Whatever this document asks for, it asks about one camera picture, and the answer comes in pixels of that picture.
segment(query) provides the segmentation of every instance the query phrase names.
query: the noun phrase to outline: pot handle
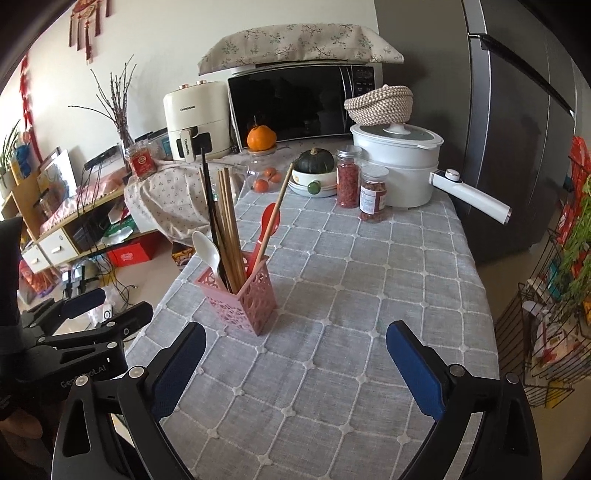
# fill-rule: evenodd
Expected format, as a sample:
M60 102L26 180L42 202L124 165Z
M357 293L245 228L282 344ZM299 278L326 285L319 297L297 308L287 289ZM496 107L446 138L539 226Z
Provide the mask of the pot handle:
M418 148L422 148L423 150L435 150L438 145L423 145L423 144L417 144Z
M503 225L506 225L509 218L511 218L511 207L474 187L466 185L454 170L431 172L429 183L472 205Z

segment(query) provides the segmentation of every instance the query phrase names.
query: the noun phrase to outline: jar lid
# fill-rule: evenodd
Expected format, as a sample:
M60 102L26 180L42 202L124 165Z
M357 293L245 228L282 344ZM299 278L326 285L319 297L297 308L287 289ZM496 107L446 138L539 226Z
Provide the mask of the jar lid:
M361 147L357 145L345 145L336 151L336 155L340 158L357 158L361 155L361 151Z
M361 169L361 176L367 181L382 181L388 176L389 170L379 165L367 165Z

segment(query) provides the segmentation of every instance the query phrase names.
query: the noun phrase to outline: white plastic spoon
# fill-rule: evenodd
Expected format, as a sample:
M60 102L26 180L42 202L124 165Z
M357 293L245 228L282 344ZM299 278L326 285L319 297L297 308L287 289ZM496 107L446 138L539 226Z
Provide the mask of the white plastic spoon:
M195 231L193 232L193 247L195 248L197 255L201 257L201 260L212 269L213 278L216 281L217 287L221 290L226 290L226 287L217 272L220 264L220 252L216 245L203 233Z

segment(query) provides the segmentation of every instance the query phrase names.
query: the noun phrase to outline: pot lid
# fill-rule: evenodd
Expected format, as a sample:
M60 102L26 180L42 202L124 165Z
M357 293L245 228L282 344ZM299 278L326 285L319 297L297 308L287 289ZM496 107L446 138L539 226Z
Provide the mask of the pot lid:
M426 128L408 124L391 125L354 125L354 134L367 137L373 141L387 144L397 144L401 147L435 148L443 143L442 137Z

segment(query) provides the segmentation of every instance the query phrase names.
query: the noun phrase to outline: red box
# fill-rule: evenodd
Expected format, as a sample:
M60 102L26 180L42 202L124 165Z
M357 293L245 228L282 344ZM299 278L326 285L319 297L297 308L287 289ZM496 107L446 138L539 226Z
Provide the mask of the red box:
M162 234L160 232L148 233L127 245L110 250L107 254L111 263L116 267L127 267L147 262L154 258L161 240Z

